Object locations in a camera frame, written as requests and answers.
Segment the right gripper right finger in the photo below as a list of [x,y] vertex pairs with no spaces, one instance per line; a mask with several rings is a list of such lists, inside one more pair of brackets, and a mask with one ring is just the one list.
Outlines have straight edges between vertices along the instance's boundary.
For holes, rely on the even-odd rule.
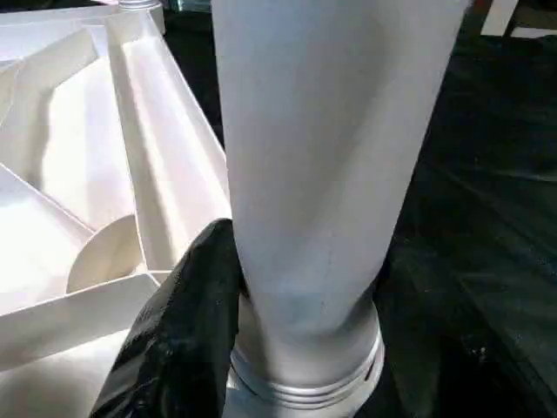
[[375,302],[386,363],[360,416],[555,416],[556,290],[539,277],[396,244]]

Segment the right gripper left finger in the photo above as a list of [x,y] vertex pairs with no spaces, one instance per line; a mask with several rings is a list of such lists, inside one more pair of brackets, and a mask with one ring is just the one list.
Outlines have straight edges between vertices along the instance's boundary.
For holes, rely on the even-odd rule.
[[144,304],[92,417],[219,417],[244,286],[232,221],[216,219]]

